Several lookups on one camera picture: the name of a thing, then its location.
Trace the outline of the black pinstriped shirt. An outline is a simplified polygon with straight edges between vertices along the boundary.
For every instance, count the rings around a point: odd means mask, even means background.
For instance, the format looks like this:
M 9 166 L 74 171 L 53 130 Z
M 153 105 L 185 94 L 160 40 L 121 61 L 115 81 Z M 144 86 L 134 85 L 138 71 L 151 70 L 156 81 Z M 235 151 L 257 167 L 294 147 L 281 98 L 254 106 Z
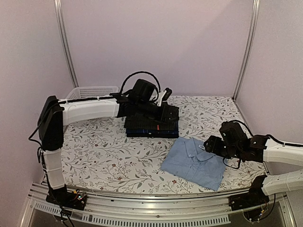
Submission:
M 124 127 L 126 129 L 170 131 L 177 128 L 178 121 L 179 108 L 173 105 L 164 105 L 156 116 L 148 113 L 137 113 L 126 117 Z

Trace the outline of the dark blue shirt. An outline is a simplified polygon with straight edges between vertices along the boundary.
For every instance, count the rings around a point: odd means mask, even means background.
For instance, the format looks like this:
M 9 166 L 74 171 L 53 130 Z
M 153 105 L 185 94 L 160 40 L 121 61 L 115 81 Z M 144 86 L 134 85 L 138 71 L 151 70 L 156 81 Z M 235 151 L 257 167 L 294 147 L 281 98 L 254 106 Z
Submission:
M 126 136 L 127 137 L 176 139 L 179 137 L 179 132 L 178 132 L 178 130 L 126 129 Z

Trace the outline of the light blue long sleeve shirt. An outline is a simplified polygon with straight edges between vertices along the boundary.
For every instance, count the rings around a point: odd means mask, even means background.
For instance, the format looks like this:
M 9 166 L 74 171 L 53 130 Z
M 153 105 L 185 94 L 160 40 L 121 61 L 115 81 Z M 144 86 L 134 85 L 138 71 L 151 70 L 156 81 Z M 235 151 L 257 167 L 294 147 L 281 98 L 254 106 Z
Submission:
M 223 158 L 206 152 L 204 142 L 177 138 L 160 167 L 172 175 L 217 191 L 223 180 Z

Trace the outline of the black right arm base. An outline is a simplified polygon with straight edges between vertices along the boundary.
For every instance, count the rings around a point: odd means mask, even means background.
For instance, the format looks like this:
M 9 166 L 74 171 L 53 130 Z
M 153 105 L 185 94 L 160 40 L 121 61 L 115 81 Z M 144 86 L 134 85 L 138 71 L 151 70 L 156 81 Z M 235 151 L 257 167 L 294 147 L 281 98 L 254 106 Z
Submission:
M 261 189 L 265 178 L 267 175 L 257 176 L 248 192 L 230 196 L 228 200 L 231 210 L 242 210 L 262 204 L 265 204 L 266 207 L 269 203 L 269 196 L 265 195 Z M 256 222 L 261 220 L 264 213 L 265 208 L 259 208 L 256 211 L 247 211 L 244 213 L 244 217 L 250 222 Z

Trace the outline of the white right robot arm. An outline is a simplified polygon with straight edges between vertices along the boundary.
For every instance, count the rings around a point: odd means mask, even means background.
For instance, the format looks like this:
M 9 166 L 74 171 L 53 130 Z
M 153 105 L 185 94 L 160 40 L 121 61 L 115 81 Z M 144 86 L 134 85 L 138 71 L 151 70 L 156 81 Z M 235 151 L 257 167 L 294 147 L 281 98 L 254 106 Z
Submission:
M 223 139 L 210 136 L 205 150 L 222 158 L 237 158 L 241 162 L 265 163 L 269 174 L 258 176 L 245 195 L 248 206 L 255 206 L 263 196 L 303 189 L 303 145 L 278 142 L 270 135 L 255 135 L 243 139 Z

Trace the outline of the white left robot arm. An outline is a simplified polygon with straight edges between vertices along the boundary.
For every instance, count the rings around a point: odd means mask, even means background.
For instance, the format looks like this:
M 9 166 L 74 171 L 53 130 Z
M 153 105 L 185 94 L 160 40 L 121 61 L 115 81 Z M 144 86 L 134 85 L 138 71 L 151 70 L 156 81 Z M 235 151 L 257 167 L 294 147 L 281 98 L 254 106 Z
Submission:
M 34 133 L 39 135 L 38 158 L 43 165 L 52 198 L 60 205 L 70 202 L 70 194 L 63 187 L 61 150 L 64 144 L 64 126 L 74 122 L 141 115 L 155 122 L 170 121 L 166 102 L 132 100 L 121 93 L 82 99 L 47 98 Z

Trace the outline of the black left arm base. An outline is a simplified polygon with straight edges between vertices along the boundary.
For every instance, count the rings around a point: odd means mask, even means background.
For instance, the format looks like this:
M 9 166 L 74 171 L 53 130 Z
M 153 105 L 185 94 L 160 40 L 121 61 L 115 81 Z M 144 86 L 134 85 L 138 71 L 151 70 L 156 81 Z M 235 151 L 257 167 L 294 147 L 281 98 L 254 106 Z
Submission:
M 70 192 L 67 190 L 66 185 L 55 190 L 49 188 L 46 201 L 62 207 L 84 210 L 87 202 L 87 193 L 81 192 L 79 189 Z

